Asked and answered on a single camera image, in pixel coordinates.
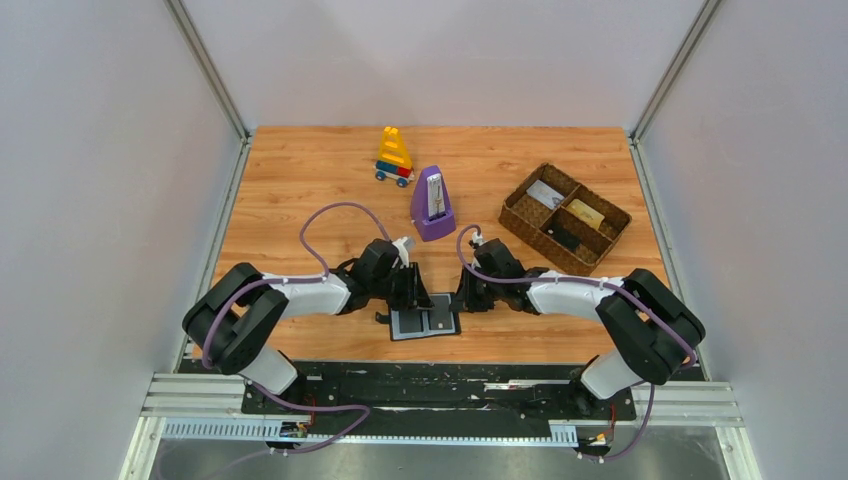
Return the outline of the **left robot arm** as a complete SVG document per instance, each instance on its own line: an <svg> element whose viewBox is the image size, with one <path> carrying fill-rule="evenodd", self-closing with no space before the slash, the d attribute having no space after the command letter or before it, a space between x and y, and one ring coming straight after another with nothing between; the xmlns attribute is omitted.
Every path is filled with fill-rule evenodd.
<svg viewBox="0 0 848 480"><path fill-rule="evenodd" d="M279 321L344 315L372 300L395 311L433 308L419 267L409 259L408 241L375 239L359 256L316 276L266 274L239 263L188 310L182 328L200 346L206 368L282 394L301 374L267 344Z"/></svg>

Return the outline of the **black card holder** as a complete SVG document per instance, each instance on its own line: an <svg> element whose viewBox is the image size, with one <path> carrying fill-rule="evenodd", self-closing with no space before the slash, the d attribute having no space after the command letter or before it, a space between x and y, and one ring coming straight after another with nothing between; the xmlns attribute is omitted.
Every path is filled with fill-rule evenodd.
<svg viewBox="0 0 848 480"><path fill-rule="evenodd" d="M390 339L392 341L460 335L461 325L459 313L450 310L452 296L452 293L431 294L430 297L434 302L434 307L430 310L449 310L454 319L453 331L430 331L428 326L428 313L430 310L390 310L385 314L377 312L375 314L375 321L389 327Z"/></svg>

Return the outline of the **yellow credit card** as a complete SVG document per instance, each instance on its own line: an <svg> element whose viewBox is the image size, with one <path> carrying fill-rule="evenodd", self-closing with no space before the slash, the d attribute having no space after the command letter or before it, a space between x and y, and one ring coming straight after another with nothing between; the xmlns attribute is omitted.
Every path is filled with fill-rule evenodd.
<svg viewBox="0 0 848 480"><path fill-rule="evenodd" d="M566 205L565 209L570 214L574 215L576 218L597 231L600 230L600 227L605 220L605 216L601 212L577 198L573 199L568 205Z"/></svg>

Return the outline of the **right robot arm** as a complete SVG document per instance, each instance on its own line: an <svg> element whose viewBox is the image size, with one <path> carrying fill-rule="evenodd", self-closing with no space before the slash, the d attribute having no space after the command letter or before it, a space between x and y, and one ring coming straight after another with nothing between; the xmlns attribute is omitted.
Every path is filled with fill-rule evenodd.
<svg viewBox="0 0 848 480"><path fill-rule="evenodd" d="M502 302L533 315L568 315L602 325L614 347L590 360L574 379L577 392L606 400L631 386L665 384L696 363L705 339L700 319L651 271L590 278L525 268L499 239L478 232L473 261L463 270L452 309L487 312Z"/></svg>

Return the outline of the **black credit card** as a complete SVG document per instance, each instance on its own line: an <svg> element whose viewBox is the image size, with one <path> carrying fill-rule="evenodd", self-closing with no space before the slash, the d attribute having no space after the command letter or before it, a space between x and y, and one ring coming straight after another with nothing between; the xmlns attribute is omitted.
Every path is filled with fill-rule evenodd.
<svg viewBox="0 0 848 480"><path fill-rule="evenodd" d="M452 313L441 310L430 310L428 313L428 326L430 331L442 332L454 330L454 319Z"/></svg>

